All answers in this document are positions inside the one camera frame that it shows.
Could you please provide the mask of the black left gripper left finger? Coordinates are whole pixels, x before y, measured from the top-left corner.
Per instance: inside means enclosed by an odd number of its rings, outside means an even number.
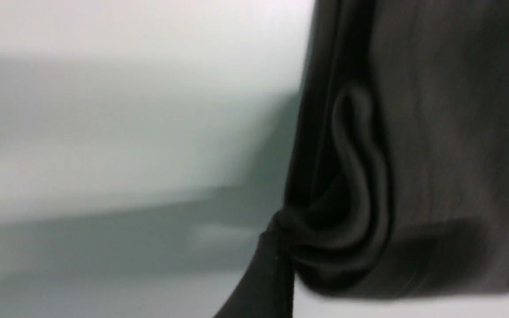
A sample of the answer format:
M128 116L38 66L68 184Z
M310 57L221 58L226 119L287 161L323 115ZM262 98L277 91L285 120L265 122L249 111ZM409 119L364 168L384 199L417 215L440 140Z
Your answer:
M295 273L277 221L271 221L233 293L216 318L291 318Z

